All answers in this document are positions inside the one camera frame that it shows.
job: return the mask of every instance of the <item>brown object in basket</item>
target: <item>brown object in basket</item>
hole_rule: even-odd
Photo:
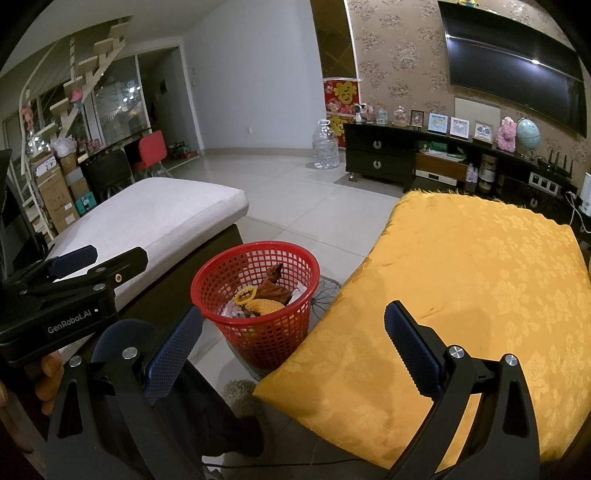
[[[255,299],[275,300],[283,305],[290,301],[292,292],[281,285],[275,285],[281,278],[283,264],[274,265],[267,269],[267,277],[256,290]]]

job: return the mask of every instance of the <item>glass jar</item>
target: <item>glass jar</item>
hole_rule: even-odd
[[[410,115],[402,105],[399,105],[392,114],[392,124],[397,127],[408,127],[410,125]]]

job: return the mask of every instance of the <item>white electronic device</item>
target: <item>white electronic device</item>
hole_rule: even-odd
[[[591,173],[589,172],[585,174],[580,197],[583,203],[579,206],[579,210],[585,215],[591,216]]]

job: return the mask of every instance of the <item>ceiling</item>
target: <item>ceiling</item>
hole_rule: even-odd
[[[0,72],[50,43],[101,22],[133,16],[128,44],[176,37],[225,0],[54,0],[33,22]]]

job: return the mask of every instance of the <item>white wall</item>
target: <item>white wall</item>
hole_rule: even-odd
[[[199,143],[189,106],[180,50],[169,50],[149,72],[146,72],[146,75],[144,72],[141,74],[146,108],[150,108],[154,93],[158,92],[155,109],[157,125],[162,129],[164,141],[167,145],[184,141],[190,144],[193,150],[198,150]],[[162,80],[166,80],[168,87],[168,92],[164,95],[160,95]]]
[[[228,0],[184,46],[205,148],[311,148],[326,114],[309,0]]]

